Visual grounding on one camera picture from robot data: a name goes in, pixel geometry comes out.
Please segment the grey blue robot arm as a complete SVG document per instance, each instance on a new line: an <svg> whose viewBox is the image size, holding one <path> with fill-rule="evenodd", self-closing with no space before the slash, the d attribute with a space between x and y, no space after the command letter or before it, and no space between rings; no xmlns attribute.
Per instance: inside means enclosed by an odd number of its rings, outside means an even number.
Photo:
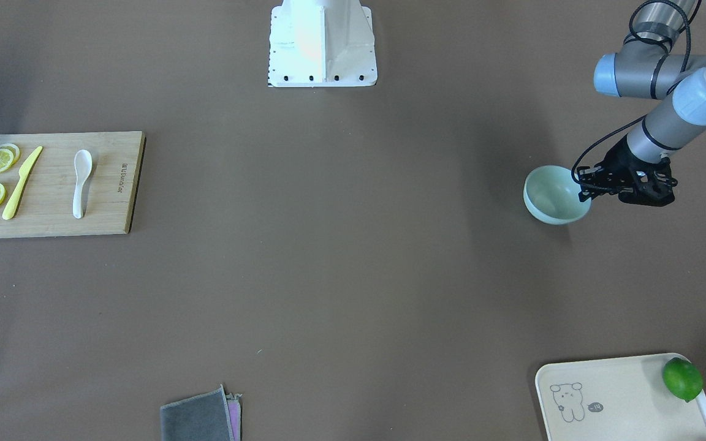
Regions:
<svg viewBox="0 0 706 441"><path fill-rule="evenodd" d="M581 203L616 195L622 203L662 207L678 184L670 157L706 131L706 55L690 53L699 1L646 1L631 14L617 53L594 71L597 92L658 100L653 111L620 128L624 137L593 167L575 163Z"/></svg>

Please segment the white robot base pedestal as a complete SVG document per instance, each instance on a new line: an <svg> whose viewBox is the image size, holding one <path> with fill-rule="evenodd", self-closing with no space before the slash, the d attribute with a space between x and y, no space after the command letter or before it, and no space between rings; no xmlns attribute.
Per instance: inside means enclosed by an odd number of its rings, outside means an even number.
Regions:
<svg viewBox="0 0 706 441"><path fill-rule="evenodd" d="M283 1L271 10L267 84L350 88L378 81L373 14L359 1Z"/></svg>

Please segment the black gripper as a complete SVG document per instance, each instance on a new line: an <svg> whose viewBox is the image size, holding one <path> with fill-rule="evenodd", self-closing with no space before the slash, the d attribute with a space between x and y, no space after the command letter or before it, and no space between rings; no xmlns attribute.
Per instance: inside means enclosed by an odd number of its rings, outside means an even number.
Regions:
<svg viewBox="0 0 706 441"><path fill-rule="evenodd" d="M580 184L610 186L580 186L580 203L616 194L622 203L633 205L663 207L675 201L677 179L672 176L670 158L660 158L657 163L642 161L631 152L627 137L610 148L598 167L577 167L577 179Z"/></svg>

